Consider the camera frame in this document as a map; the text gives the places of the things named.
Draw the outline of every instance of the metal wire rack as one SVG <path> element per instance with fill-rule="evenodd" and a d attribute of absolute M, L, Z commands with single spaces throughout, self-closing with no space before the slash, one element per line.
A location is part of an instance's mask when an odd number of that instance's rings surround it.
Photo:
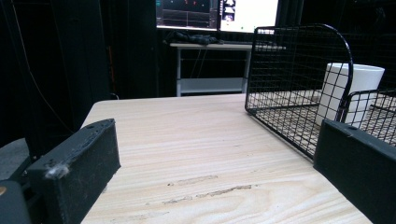
<path fill-rule="evenodd" d="M 395 40 L 394 35 L 341 35 L 323 24 L 259 27 L 246 111 L 311 159 L 323 119 L 349 123 L 396 146 Z M 378 88 L 351 91 L 358 63 L 385 68 Z M 349 69 L 334 69 L 337 64 Z"/>

